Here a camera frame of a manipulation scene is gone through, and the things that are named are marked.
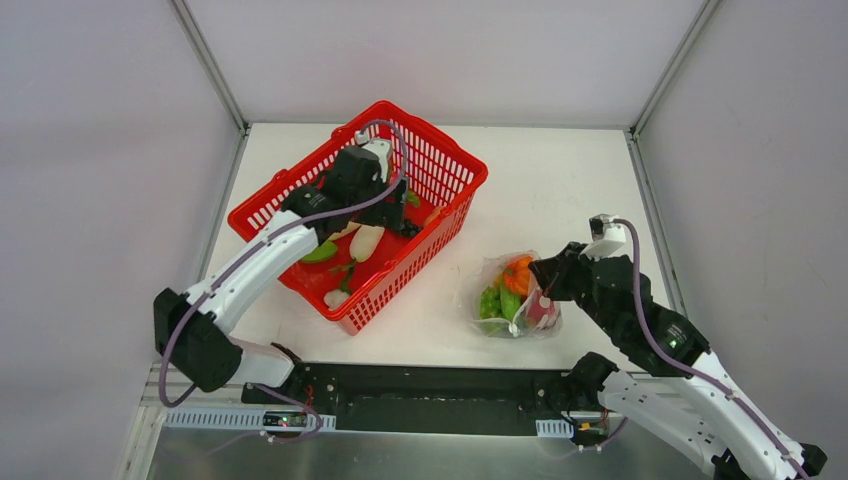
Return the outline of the green grape bunch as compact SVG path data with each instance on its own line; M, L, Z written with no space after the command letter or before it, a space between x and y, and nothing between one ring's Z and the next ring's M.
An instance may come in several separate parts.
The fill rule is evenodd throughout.
M501 318L503 316L500 300L500 289L487 287L479 299L479 318L481 320Z

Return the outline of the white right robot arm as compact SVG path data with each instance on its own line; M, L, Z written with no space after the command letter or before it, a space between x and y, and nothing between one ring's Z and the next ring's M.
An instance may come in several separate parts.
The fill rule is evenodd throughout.
M784 434L741 391L706 338L683 315L656 303L639 256L596 257L572 242L529 264L542 293L573 302L634 365L675 390L684 411L589 352L566 377L569 400L623 414L715 479L811 479L826 453Z

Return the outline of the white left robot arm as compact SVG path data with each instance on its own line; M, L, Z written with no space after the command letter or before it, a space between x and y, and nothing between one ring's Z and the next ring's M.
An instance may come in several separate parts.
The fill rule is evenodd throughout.
M260 383L281 404L297 402L305 378L292 354L231 336L245 311L288 268L350 221L400 227L406 190L402 166L390 165L387 140L338 151L316 179L294 188L256 236L217 272L153 302L154 345L193 389L215 391L230 382Z

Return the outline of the clear dotted zip top bag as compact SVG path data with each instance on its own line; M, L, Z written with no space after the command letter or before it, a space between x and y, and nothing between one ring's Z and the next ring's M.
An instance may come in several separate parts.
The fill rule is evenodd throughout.
M483 258L460 281L455 294L460 316L489 338L555 336L562 326L562 313L530 271L530 264L538 258L533 250Z

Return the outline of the black grape bunch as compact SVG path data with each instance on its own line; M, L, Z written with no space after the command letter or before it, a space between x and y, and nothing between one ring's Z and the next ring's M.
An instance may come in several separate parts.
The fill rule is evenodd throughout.
M414 238L417 236L422 230L420 225L417 225L415 222L404 219L399 228L396 230L396 233L403 238Z

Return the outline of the red toy food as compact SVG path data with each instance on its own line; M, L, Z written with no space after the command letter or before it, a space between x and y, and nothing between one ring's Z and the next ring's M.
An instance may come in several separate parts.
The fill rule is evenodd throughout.
M555 302L538 292L527 300L525 322L529 328L544 330L550 328L558 318Z

